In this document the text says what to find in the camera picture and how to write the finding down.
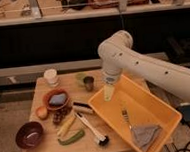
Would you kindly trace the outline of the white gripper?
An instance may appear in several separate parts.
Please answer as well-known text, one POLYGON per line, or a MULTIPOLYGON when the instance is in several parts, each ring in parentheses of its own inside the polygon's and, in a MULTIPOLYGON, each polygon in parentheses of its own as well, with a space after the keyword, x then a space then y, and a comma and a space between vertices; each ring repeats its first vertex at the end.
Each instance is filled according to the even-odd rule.
POLYGON ((113 84, 118 82, 119 76, 118 75, 111 75, 107 72, 103 72, 102 75, 104 76, 104 99, 106 102, 112 99, 113 92, 115 87, 112 86, 113 84))

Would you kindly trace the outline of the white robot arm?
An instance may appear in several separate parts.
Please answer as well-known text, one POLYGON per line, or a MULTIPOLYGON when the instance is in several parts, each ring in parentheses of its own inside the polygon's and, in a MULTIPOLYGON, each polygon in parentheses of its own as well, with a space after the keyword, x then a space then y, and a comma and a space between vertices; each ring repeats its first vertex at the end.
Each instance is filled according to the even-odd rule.
POLYGON ((116 83, 125 69, 190 102, 189 68, 139 54, 131 49, 132 45, 131 34, 124 30, 99 45, 97 53, 102 60, 105 83, 116 83))

